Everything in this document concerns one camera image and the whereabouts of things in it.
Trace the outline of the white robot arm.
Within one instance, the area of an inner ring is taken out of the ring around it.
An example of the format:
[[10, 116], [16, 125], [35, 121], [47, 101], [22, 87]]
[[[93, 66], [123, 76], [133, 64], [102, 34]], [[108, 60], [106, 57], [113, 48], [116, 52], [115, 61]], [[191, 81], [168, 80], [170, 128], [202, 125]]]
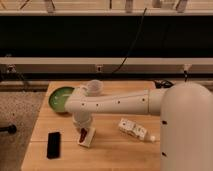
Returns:
[[160, 171], [213, 171], [213, 92], [198, 83], [96, 97], [80, 86], [65, 110], [79, 128], [91, 125], [93, 113], [158, 115]]

